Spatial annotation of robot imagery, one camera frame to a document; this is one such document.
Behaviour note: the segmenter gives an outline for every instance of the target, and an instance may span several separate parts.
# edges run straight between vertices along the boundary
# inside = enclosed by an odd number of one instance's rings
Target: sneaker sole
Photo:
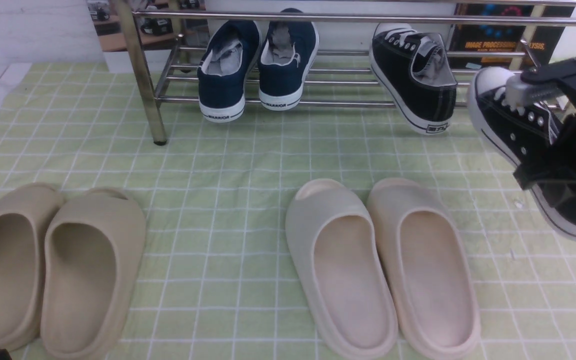
[[[254,25],[256,26],[256,31],[259,34],[259,45],[254,52],[254,56],[252,61],[250,61],[250,65],[246,71],[246,76],[244,77],[244,84],[243,84],[243,95],[241,99],[237,101],[237,104],[234,104],[230,107],[223,107],[220,109],[215,109],[214,107],[208,107],[202,104],[201,98],[199,99],[199,109],[203,114],[203,118],[210,121],[211,123],[230,123],[231,121],[235,121],[242,116],[244,113],[244,108],[246,107],[246,83],[248,81],[250,72],[257,64],[259,59],[259,54],[261,53],[261,48],[263,45],[263,39],[261,37],[261,29],[259,28],[259,23],[257,21],[253,21]]]
[[[315,23],[312,23],[312,27],[315,30],[315,48],[313,48],[312,53],[310,54],[310,58],[306,64],[306,69],[301,77],[301,86],[297,91],[283,96],[268,95],[259,89],[259,100],[261,101],[261,105],[266,109],[274,112],[285,112],[286,110],[290,110],[299,105],[299,102],[302,100],[302,95],[304,94],[304,82],[306,82],[306,77],[311,71],[315,58],[317,57],[317,52],[320,49],[320,32],[317,30]]]
[[[375,78],[377,78],[377,82],[379,82],[379,84],[381,84],[381,86],[386,89],[388,93],[390,93],[390,96],[392,96],[395,105],[398,107],[398,109],[400,109],[404,118],[406,118],[414,132],[421,135],[438,135],[448,129],[450,126],[450,119],[446,121],[424,120],[423,118],[416,116],[416,114],[406,106],[406,103],[404,102],[400,93],[390,83],[384,72],[379,69],[377,61],[375,60],[375,56],[373,55],[372,46],[370,46],[370,51],[368,51],[368,59],[370,60],[370,70],[375,75]]]
[[[496,150],[499,155],[505,158],[506,161],[512,164],[512,166],[514,166],[516,169],[519,164],[521,164],[521,161],[514,155],[510,148],[506,146],[502,139],[500,139],[490,128],[482,114],[482,111],[478,105],[476,105],[476,87],[478,75],[479,73],[473,77],[472,83],[470,87],[468,87],[468,114],[470,115],[470,121],[475,130],[477,130],[477,132],[480,134],[481,139],[492,146],[492,148],[494,148],[494,150]],[[537,203],[539,212],[541,212],[543,218],[546,219],[546,222],[550,224],[550,227],[563,237],[576,241],[576,225],[570,221],[567,221],[567,219],[563,218],[555,208],[548,205],[546,198],[544,198],[544,193],[542,192],[541,187],[533,186],[530,189],[530,193]]]

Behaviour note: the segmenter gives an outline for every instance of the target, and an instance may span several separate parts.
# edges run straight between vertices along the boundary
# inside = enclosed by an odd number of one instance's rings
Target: beige slide sandal
[[[121,336],[146,242],[123,191],[97,187],[64,205],[46,233],[41,338],[55,358],[101,359]]]
[[[0,349],[39,334],[44,291],[44,237],[64,204],[49,184],[28,184],[0,199]]]
[[[335,180],[311,180],[290,203],[285,229],[324,342],[349,360],[388,353],[397,340],[397,317],[373,223],[358,196]]]
[[[377,182],[367,207],[404,337],[433,360],[463,358],[480,342],[482,326],[448,210],[429,189],[404,178]]]

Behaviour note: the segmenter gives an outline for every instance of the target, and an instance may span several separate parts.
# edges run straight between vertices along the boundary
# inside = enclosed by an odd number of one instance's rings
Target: shoe logo
[[[211,119],[215,119],[215,120],[227,120],[230,119],[231,116],[230,115],[226,115],[226,116],[212,116],[212,115],[206,115],[207,117],[211,118]]]
[[[444,123],[444,125],[428,125],[428,127],[425,128],[425,133],[438,134],[445,132],[446,129],[448,129],[447,123]]]

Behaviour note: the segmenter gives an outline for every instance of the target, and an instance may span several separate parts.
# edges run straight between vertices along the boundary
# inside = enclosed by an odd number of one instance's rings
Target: metal shoe rack
[[[370,0],[401,2],[402,0]],[[410,24],[454,24],[454,25],[515,25],[525,26],[523,38],[514,52],[476,52],[476,51],[448,51],[448,57],[494,57],[512,59],[510,70],[518,71],[524,57],[530,57],[535,64],[537,61],[528,48],[538,27],[576,27],[576,18],[542,17],[546,6],[576,7],[576,0],[422,0],[428,3],[466,3],[466,4],[499,4],[499,5],[532,5],[530,17],[509,16],[396,16],[396,15],[365,15],[365,14],[330,14],[330,13],[257,13],[257,12],[221,12],[180,9],[179,0],[169,0],[168,9],[160,10],[133,10],[131,0],[112,0],[119,14],[119,22],[125,36],[126,47],[132,62],[132,68],[137,80],[139,93],[146,111],[146,118],[155,144],[163,146],[167,143],[167,135],[160,114],[162,103],[198,103],[196,96],[170,96],[166,95],[170,82],[198,82],[197,77],[176,75],[176,72],[195,71],[198,64],[190,63],[190,53],[204,52],[201,47],[188,46],[185,39],[184,22],[181,19],[208,19],[208,20],[256,20],[256,21],[313,21],[338,23],[410,23]],[[172,19],[173,29],[178,34],[176,45],[170,51],[163,73],[156,86],[148,68],[144,46],[137,27],[137,18]],[[319,50],[318,56],[358,56],[366,57],[366,50]],[[474,75],[476,70],[453,69],[455,75]],[[317,64],[310,70],[311,74],[332,75],[367,75],[369,68],[317,68]],[[248,80],[250,83],[259,80]],[[306,80],[306,85],[329,86],[379,86],[376,80]],[[467,87],[468,82],[460,82],[460,87]],[[259,104],[258,98],[247,98],[247,103]],[[300,106],[309,107],[347,107],[347,108],[390,108],[394,107],[392,101],[348,101],[348,100],[308,100],[302,99]]]

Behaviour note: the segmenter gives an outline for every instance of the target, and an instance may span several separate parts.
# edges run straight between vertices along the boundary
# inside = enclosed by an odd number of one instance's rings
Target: grid pattern
[[[380,88],[306,89],[315,99],[331,92],[386,99]],[[174,84],[169,93],[197,92]],[[146,213],[139,278],[109,359],[338,358],[318,338],[293,268],[286,207],[311,179],[366,199],[378,180],[403,177],[436,191],[461,231],[483,329],[468,359],[576,360],[576,243],[550,230],[466,110],[436,137],[394,110],[249,105],[226,125],[203,121],[196,105],[161,112],[167,146],[153,144],[131,74],[70,63],[34,64],[0,110],[0,197],[29,182],[66,198],[111,186]],[[39,340],[13,357],[50,358]],[[386,358],[422,357],[400,335]]]

